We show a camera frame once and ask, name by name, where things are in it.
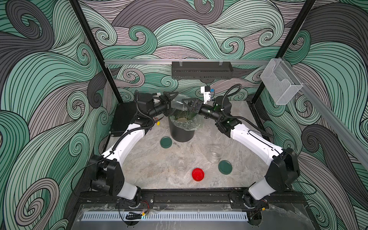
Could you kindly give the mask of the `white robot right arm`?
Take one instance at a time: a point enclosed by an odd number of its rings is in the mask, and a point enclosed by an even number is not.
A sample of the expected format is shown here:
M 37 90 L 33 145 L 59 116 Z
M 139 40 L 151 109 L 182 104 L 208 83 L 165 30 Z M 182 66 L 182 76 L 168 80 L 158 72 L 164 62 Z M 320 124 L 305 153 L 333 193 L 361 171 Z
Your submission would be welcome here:
M 188 111 L 215 120 L 221 133 L 250 149 L 268 166 L 264 178 L 248 188 L 248 200 L 259 201 L 274 192 L 284 192 L 299 178 L 301 172 L 295 151 L 267 141 L 243 124 L 243 117 L 231 116 L 225 106 L 230 105 L 229 102 L 216 103 L 215 106 L 194 98 L 183 99 L 182 102 Z

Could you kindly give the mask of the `green jar lid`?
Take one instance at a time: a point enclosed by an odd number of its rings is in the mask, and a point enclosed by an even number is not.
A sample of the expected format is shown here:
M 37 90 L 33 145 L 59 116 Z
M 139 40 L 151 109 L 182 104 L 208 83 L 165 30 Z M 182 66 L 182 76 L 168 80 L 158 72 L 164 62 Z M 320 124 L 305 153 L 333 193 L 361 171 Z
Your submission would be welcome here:
M 233 167 L 229 161 L 223 160 L 218 163 L 218 170 L 224 175 L 229 175 L 231 174 Z
M 164 149 L 168 149 L 172 146 L 173 141 L 170 137 L 163 137 L 160 140 L 160 146 Z

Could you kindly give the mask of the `red jar lid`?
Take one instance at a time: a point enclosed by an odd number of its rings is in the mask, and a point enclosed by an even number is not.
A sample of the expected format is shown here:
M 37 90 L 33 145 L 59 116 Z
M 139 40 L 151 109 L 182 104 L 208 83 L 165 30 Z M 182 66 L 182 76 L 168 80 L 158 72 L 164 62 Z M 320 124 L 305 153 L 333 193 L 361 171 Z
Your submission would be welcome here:
M 200 168 L 195 168 L 193 171 L 192 171 L 192 178 L 199 182 L 199 181 L 202 181 L 205 177 L 205 173 L 202 169 Z

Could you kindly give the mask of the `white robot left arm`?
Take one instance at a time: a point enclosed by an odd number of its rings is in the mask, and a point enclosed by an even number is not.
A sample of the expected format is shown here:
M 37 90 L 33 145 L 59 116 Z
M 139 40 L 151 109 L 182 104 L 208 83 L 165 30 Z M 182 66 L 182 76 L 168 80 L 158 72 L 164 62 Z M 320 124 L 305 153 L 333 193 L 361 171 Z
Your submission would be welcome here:
M 121 136 L 102 155 L 91 157 L 88 162 L 88 176 L 91 189 L 124 198 L 139 200 L 140 189 L 125 181 L 122 166 L 133 147 L 156 124 L 154 117 L 168 116 L 178 92 L 164 92 L 161 95 L 135 92 L 133 103 L 122 104 L 115 120 L 120 122 Z

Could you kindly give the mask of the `green-lidded oatmeal jar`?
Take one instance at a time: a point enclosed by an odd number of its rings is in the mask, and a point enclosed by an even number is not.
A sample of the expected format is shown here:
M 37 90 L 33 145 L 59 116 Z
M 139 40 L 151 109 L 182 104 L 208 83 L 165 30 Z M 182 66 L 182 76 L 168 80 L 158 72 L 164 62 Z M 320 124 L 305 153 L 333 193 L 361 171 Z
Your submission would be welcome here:
M 210 146 L 206 153 L 207 160 L 211 163 L 219 163 L 222 159 L 222 156 L 223 150 L 218 145 Z
M 183 103 L 183 100 L 187 100 L 190 97 L 184 94 L 174 94 L 173 95 L 173 99 L 171 101 L 171 108 L 176 109 L 176 110 L 180 110 L 180 111 L 187 111 L 188 108 L 185 105 L 185 103 Z

